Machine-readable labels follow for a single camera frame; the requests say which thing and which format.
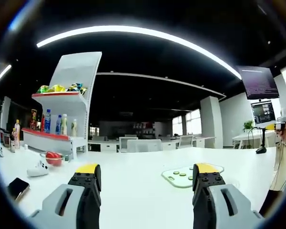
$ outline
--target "white shelf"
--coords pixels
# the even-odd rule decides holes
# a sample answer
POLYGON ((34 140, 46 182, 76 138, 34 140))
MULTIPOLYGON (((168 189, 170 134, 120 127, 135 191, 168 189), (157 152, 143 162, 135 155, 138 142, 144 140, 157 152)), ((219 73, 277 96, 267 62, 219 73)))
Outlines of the white shelf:
POLYGON ((87 101, 80 92, 49 92, 33 94, 32 98, 53 115, 73 115, 87 111, 87 101))

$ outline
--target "black stand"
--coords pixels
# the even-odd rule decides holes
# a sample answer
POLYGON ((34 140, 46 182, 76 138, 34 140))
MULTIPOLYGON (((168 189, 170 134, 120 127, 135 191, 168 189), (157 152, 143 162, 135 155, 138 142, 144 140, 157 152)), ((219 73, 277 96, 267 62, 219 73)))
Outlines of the black stand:
POLYGON ((265 148, 265 131, 266 131, 266 129, 262 128, 262 131, 263 131, 262 145, 261 145, 261 147, 259 147, 256 150, 256 154, 263 154, 267 151, 267 149, 265 148))

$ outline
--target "blue container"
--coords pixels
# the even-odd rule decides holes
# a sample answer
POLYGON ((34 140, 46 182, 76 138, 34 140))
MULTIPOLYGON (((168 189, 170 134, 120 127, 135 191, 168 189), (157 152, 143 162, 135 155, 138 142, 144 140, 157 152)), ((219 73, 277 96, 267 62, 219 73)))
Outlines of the blue container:
POLYGON ((51 110, 47 109, 47 113, 44 117, 44 132, 50 133, 51 128, 51 110))
POLYGON ((57 119, 57 121, 56 121, 55 133, 56 133, 57 135, 60 135, 60 134, 61 134, 61 114, 58 115, 58 119, 57 119))

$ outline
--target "green plant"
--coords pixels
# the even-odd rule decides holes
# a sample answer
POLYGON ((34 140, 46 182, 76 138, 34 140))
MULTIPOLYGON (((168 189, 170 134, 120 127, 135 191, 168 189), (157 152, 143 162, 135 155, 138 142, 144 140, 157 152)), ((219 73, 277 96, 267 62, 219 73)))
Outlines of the green plant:
POLYGON ((251 130, 253 128, 253 120, 244 122, 244 130, 251 130))

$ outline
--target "yellow object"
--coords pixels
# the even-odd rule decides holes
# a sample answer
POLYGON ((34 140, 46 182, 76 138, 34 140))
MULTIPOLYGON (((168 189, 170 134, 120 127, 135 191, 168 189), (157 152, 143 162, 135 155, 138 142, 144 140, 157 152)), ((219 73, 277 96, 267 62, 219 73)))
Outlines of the yellow object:
POLYGON ((66 91, 65 87, 63 87, 59 84, 54 85, 49 90, 47 90, 47 92, 65 92, 65 91, 66 91))
POLYGON ((266 126, 265 129, 266 130, 274 130, 275 129, 275 124, 270 124, 270 125, 266 126))
POLYGON ((89 165, 81 166, 75 172, 76 173, 90 173, 90 174, 94 174, 95 168, 97 166, 98 166, 98 164, 89 164, 89 165))
POLYGON ((218 170, 214 168, 212 165, 197 163, 196 164, 199 168, 199 173, 218 173, 218 170))

